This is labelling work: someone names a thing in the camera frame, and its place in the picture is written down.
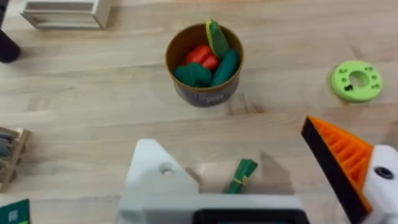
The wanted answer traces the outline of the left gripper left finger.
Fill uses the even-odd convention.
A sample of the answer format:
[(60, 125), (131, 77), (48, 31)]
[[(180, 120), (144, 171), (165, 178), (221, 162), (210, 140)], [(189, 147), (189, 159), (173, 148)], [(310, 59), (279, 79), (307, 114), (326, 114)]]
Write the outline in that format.
[(118, 205), (118, 223), (191, 223), (178, 199), (198, 195), (199, 184), (154, 139), (138, 140)]

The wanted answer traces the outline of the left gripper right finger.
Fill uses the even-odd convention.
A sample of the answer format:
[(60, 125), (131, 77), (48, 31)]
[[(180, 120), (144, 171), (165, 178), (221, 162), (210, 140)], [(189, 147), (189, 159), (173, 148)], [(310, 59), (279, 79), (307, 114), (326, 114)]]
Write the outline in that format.
[(301, 135), (350, 223), (397, 224), (397, 150), (307, 116)]

